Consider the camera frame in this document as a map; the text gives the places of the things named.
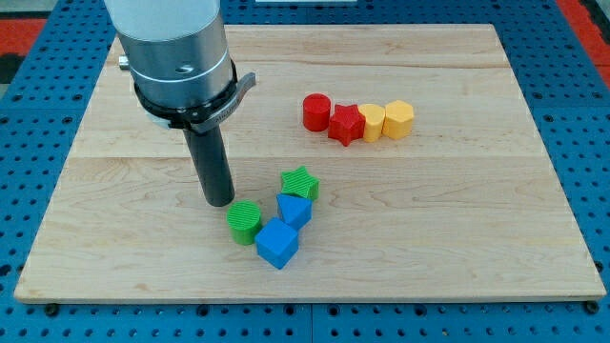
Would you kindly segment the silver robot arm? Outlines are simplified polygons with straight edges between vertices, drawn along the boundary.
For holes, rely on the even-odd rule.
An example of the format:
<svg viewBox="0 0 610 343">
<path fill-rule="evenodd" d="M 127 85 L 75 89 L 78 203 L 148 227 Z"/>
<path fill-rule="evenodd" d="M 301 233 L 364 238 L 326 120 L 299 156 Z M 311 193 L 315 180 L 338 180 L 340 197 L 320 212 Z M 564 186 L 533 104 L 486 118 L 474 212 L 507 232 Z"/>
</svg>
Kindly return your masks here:
<svg viewBox="0 0 610 343">
<path fill-rule="evenodd" d="M 142 107 L 159 125 L 203 133 L 255 83 L 237 77 L 219 0 L 106 0 Z"/>
</svg>

